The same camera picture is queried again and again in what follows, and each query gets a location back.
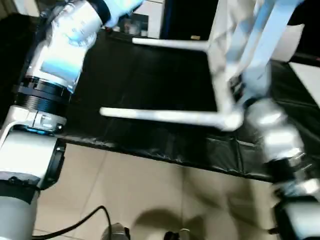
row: black table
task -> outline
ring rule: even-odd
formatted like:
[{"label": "black table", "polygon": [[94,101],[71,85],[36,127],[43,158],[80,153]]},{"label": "black table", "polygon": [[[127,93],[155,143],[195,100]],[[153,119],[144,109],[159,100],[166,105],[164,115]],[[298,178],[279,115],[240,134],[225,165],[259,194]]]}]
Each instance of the black table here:
[{"label": "black table", "polygon": [[[36,18],[0,21],[0,124],[32,42]],[[320,163],[320,110],[286,63],[272,62],[271,95],[300,131],[308,156]],[[245,123],[235,132],[212,127],[108,118],[100,107],[215,111],[201,52],[133,45],[101,31],[88,52],[61,136],[68,143],[116,151],[230,175],[272,181]]]}]

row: beige floor tile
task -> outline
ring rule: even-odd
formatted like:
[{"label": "beige floor tile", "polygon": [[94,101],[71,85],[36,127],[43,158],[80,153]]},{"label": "beige floor tile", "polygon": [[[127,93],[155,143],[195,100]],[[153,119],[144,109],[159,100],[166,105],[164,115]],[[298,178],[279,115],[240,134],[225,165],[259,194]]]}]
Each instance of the beige floor tile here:
[{"label": "beige floor tile", "polygon": [[[49,234],[49,232],[46,232],[46,231],[40,231],[40,230],[33,230],[33,235],[35,236],[39,236],[39,235],[46,235],[46,234]],[[69,236],[56,236],[54,238],[51,238],[53,240],[72,240],[71,237]]]},{"label": "beige floor tile", "polygon": [[[177,231],[181,226],[182,184],[182,168],[178,165],[109,152],[83,216],[105,205],[111,221],[130,228],[133,240],[160,236],[159,231]],[[74,237],[99,239],[106,226],[105,216],[100,213],[81,226]]]},{"label": "beige floor tile", "polygon": [[36,229],[55,232],[79,221],[106,153],[67,145],[58,183],[43,191],[39,198]]},{"label": "beige floor tile", "polygon": [[263,230],[273,227],[268,183],[189,167],[184,172],[184,228],[210,240],[273,238]]}]

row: cable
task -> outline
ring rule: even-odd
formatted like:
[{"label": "cable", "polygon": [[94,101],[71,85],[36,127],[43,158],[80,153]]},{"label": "cable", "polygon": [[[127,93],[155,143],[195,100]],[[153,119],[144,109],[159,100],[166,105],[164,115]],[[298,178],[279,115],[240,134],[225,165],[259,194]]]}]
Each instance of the cable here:
[{"label": "cable", "polygon": [[82,220],[80,220],[79,222],[77,222],[76,224],[69,226],[65,229],[56,231],[56,232],[52,232],[46,235],[39,235],[39,236],[32,236],[32,240],[46,240],[46,239],[52,239],[55,238],[57,236],[60,236],[62,234],[68,233],[74,229],[76,229],[77,227],[79,227],[80,225],[82,225],[83,223],[85,223],[89,218],[91,218],[96,212],[98,212],[100,209],[102,209],[106,215],[106,218],[108,220],[108,240],[111,240],[112,238],[112,226],[111,226],[111,220],[110,220],[110,216],[109,213],[107,211],[107,209],[104,206],[98,206],[95,210],[93,210],[89,215],[87,215],[85,218],[83,218]]}]

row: robotic arm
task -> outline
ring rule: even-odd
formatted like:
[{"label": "robotic arm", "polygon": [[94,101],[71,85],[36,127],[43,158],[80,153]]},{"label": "robotic arm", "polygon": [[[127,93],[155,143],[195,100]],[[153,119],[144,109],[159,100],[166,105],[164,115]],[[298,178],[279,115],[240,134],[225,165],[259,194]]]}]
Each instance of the robotic arm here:
[{"label": "robotic arm", "polygon": [[142,1],[68,1],[53,10],[0,131],[0,239],[32,238],[40,191],[59,179],[66,145],[55,134],[67,122],[85,55],[101,26]]}]

